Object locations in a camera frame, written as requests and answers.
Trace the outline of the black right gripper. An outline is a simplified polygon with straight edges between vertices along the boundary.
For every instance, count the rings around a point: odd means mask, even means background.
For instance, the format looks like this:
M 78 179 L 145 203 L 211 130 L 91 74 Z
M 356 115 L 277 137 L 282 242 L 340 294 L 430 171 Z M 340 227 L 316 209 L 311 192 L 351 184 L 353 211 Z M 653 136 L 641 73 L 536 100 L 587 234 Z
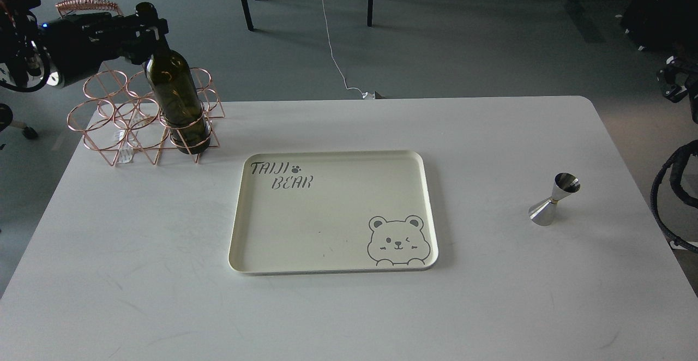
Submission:
M 169 33 L 165 19 L 153 16 L 117 16 L 106 11 L 67 15 L 39 26 L 51 72 L 48 83 L 63 88 L 98 72 L 103 61 L 119 55 L 133 65 L 146 62 L 157 47 L 155 37 L 136 37 L 154 29 L 155 36 Z

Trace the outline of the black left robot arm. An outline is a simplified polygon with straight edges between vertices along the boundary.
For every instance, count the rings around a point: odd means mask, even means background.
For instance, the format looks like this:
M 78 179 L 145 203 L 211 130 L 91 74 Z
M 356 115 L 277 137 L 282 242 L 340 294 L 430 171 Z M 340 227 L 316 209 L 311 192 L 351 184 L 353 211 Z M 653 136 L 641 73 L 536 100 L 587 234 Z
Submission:
M 52 73 L 32 10 L 40 0 L 1 0 L 2 87 L 32 93 L 45 87 Z

